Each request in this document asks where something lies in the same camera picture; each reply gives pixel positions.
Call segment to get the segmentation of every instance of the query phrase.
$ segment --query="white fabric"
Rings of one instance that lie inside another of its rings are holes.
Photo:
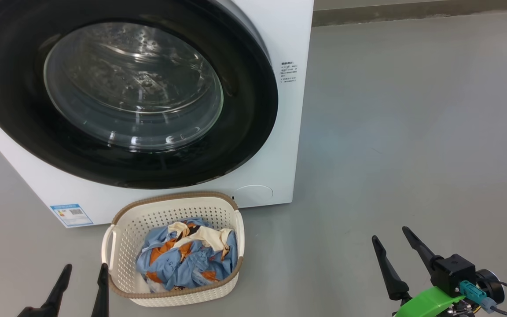
[[[174,222],[167,228],[169,233],[176,231],[177,236],[179,236],[182,231],[189,229],[183,222]],[[214,252],[222,251],[224,250],[230,232],[232,232],[232,229],[222,229],[220,231],[217,231],[215,229],[201,225],[197,232],[180,239],[173,245],[173,247],[181,247],[181,245],[184,245],[185,243],[199,240],[203,242],[203,245],[205,247],[212,247]]]
[[[167,291],[161,285],[161,283],[156,283],[151,279],[144,279],[142,274],[136,272],[134,275],[134,293],[136,294],[147,294],[147,293],[164,293]]]

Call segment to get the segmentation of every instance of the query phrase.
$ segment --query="orange pattern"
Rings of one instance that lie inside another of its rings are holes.
[[[218,282],[219,281],[217,279],[217,273],[215,271],[205,271],[205,272],[201,273],[201,275],[203,275],[203,277],[205,279],[208,279],[209,281],[212,281],[212,282]]]
[[[171,239],[170,241],[167,241],[163,246],[155,247],[154,249],[152,249],[151,255],[150,255],[150,265],[152,265],[152,263],[154,263],[154,261],[157,258],[159,258],[160,255],[169,251],[169,249],[171,249],[173,247],[175,242],[177,242],[177,239]]]
[[[228,252],[230,252],[230,247],[228,245],[225,245],[224,250],[222,250],[222,255],[220,256],[220,261],[224,261],[224,258]]]
[[[189,242],[189,243],[185,243],[184,245],[181,245],[181,247],[179,247],[179,252],[181,252],[180,263],[182,263],[183,260],[185,260],[187,258],[187,256],[189,256],[191,254],[191,246],[192,245],[193,245],[193,243]]]
[[[147,278],[151,279],[152,281],[154,281],[155,283],[162,283],[162,280],[161,279],[158,279],[158,276],[155,272],[148,272],[146,273],[146,276]]]

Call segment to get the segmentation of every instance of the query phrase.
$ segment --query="white washing machine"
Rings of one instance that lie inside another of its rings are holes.
[[[66,227],[290,203],[312,0],[0,0],[0,152]]]

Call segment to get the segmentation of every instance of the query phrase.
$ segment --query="wall baseboard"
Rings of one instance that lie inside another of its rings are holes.
[[[316,10],[312,16],[312,27],[493,12],[507,12],[507,0],[439,0],[412,4]]]

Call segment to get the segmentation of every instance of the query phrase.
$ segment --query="laundry basket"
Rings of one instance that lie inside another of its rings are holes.
[[[214,229],[234,229],[238,263],[226,279],[197,288],[165,293],[137,292],[136,257],[147,233],[181,219],[201,217]],[[112,235],[111,255],[107,249]],[[148,307],[178,306],[218,299],[230,293],[238,281],[244,255],[244,224],[236,203],[217,192],[182,193],[137,201],[113,218],[103,237],[101,257],[109,265],[109,287],[118,295]]]

